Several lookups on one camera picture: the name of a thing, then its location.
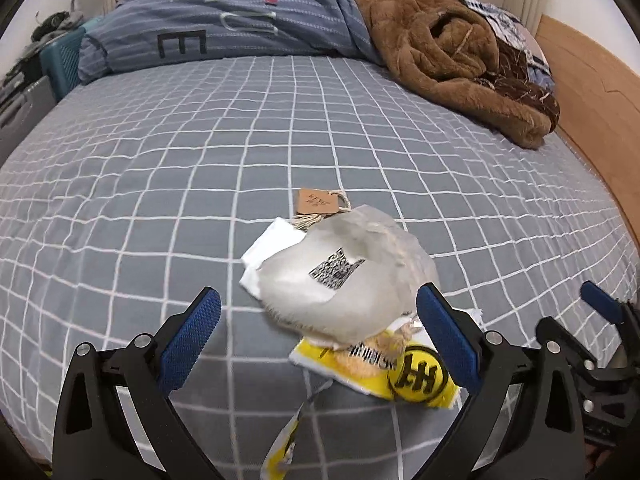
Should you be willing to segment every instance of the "fabric pile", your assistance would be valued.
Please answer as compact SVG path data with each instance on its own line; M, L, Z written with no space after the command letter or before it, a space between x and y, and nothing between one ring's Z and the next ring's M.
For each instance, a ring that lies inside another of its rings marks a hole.
M552 93L529 80L527 55L496 37L464 0L356 0L394 78L481 120L524 148L558 123Z
M343 56L536 149L558 124L546 60L477 0L122 0L82 40L79 78L238 56Z

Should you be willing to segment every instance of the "yellow logo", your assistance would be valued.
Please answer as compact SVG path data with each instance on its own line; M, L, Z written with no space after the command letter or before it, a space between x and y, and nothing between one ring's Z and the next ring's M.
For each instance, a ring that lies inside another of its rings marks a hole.
M422 345L409 345L398 358L398 366L388 371L389 386L410 402L429 402L443 393L449 373L438 353Z

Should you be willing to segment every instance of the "blue plastic basket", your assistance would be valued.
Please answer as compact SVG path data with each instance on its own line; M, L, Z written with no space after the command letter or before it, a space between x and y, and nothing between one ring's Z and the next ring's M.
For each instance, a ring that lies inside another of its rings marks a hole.
M80 44L84 34L98 21L98 18L89 20L82 27L60 36L42 49L40 53L42 73L49 76L57 101L80 84L78 77Z

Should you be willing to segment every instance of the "white plastic bag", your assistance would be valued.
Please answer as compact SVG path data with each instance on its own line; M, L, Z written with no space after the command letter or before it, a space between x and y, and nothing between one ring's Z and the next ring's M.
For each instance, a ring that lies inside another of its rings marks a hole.
M417 238L371 206L322 220L258 268L262 302L303 335L357 344L415 312L421 285L439 285Z

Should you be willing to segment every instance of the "white wall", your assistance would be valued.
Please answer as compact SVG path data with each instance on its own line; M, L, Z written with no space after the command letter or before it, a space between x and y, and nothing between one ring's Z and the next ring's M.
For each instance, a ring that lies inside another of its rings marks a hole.
M580 30L640 75L640 43L613 0L548 0L544 13Z
M23 48L30 43L31 33L38 26L38 22L43 22L59 10L69 10L70 4L71 0L25 0L22 3L0 38L0 78L14 65ZM76 5L82 5L92 16L102 6L100 0L76 0Z

